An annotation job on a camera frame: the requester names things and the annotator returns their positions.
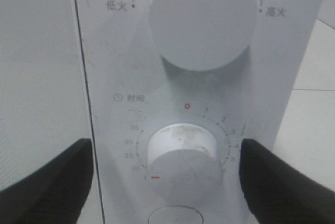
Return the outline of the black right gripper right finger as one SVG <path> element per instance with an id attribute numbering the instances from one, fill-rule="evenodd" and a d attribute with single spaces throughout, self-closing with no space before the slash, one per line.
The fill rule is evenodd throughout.
<path id="1" fill-rule="evenodd" d="M 334 223 L 334 192 L 254 139 L 242 140 L 239 179 L 259 223 Z"/>

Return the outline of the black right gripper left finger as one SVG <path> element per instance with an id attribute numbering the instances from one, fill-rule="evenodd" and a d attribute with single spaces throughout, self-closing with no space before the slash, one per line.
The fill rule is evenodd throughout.
<path id="1" fill-rule="evenodd" d="M 1 223 L 76 223 L 93 179 L 92 142 L 79 139 L 1 191 Z"/>

